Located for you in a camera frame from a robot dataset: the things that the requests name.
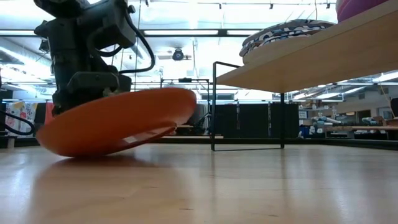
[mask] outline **purple object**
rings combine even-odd
[[[345,0],[337,9],[337,19],[342,22],[388,0]]]

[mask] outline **wooden floor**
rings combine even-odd
[[[218,146],[218,149],[254,146]],[[99,159],[0,153],[0,223],[397,223],[398,152],[146,145]]]

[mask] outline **orange frisbee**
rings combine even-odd
[[[122,93],[58,115],[36,134],[41,146],[61,156],[99,156],[161,138],[193,114],[190,90],[163,88]]]

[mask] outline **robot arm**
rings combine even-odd
[[[34,0],[35,4],[55,17],[43,21],[35,34],[48,40],[52,73],[57,90],[53,95],[53,114],[60,114],[80,104],[116,92],[131,89],[131,78],[123,73],[144,72],[153,68],[154,54],[133,25],[129,16],[135,9],[127,0]],[[147,47],[152,59],[149,68],[118,71],[101,57],[112,57],[122,48],[132,47],[136,35]],[[113,52],[99,49],[118,44]]]

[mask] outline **storage shelf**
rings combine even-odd
[[[398,69],[398,1],[390,0],[225,73],[217,84],[285,93]]]

